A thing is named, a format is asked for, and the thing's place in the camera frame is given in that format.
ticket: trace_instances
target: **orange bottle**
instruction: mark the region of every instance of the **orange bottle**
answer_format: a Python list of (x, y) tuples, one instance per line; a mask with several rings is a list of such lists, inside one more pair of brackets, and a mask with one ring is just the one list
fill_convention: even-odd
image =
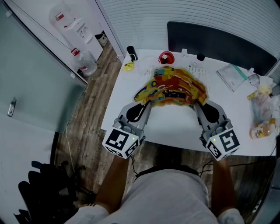
[(269, 121), (259, 124), (252, 128), (249, 135), (252, 139), (269, 136), (276, 129), (276, 120), (271, 118)]

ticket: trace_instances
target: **person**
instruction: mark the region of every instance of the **person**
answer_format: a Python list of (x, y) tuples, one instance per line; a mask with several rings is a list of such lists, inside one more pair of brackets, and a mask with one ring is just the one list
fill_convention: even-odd
[(160, 165), (141, 172), (124, 196), (129, 159), (115, 156), (96, 195), (66, 224), (244, 224), (227, 159), (213, 159), (211, 210), (198, 172)]

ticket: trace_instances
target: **wooden floor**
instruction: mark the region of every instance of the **wooden floor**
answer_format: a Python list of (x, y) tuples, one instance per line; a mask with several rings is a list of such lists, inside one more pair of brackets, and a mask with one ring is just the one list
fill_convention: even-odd
[[(116, 58), (112, 46), (108, 43), (98, 60), (98, 69), (94, 76), (89, 77), (88, 86), (67, 127), (73, 164), (76, 168), (81, 165), (86, 167), (86, 170), (81, 171), (81, 184), (95, 193), (98, 191), (113, 159), (113, 155), (102, 147), (104, 132), (100, 127), (120, 68), (121, 63)], [(162, 147), (159, 144), (144, 142), (134, 154), (136, 172), (152, 167), (158, 152), (162, 153), (162, 150), (164, 150), (166, 158), (169, 158), (170, 153), (181, 155), (182, 165), (188, 165), (199, 172), (202, 166), (211, 160), (209, 153), (172, 147), (161, 149)], [(66, 134), (60, 134), (56, 150), (56, 165), (60, 165), (65, 160), (70, 162), (68, 143)], [(237, 196), (237, 208), (246, 222), (250, 223), (253, 217), (252, 210), (264, 194), (275, 166), (275, 160), (269, 157), (242, 156), (231, 156), (229, 160), (231, 165), (260, 161), (252, 165), (231, 167)], [(204, 170), (208, 169), (212, 169), (212, 166), (206, 166)], [(72, 173), (70, 165), (67, 172)], [(130, 163), (126, 191), (134, 179), (135, 174)], [(208, 187), (209, 196), (211, 196), (212, 171), (203, 173), (202, 179)]]

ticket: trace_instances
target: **door handle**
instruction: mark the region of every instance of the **door handle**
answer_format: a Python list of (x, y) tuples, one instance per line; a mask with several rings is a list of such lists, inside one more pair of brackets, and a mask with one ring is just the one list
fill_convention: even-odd
[(8, 111), (8, 116), (12, 117), (14, 114), (14, 108), (16, 106), (17, 100), (16, 98), (13, 99), (13, 101), (10, 103), (9, 111)]

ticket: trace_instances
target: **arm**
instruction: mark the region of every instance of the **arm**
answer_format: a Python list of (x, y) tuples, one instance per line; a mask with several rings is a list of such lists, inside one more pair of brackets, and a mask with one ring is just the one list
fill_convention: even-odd
[(235, 189), (231, 179), (228, 160), (213, 159), (212, 212), (218, 217), (235, 207)]
[(110, 214), (117, 211), (122, 202), (128, 163), (129, 159), (115, 156), (97, 193), (95, 204), (104, 207)]

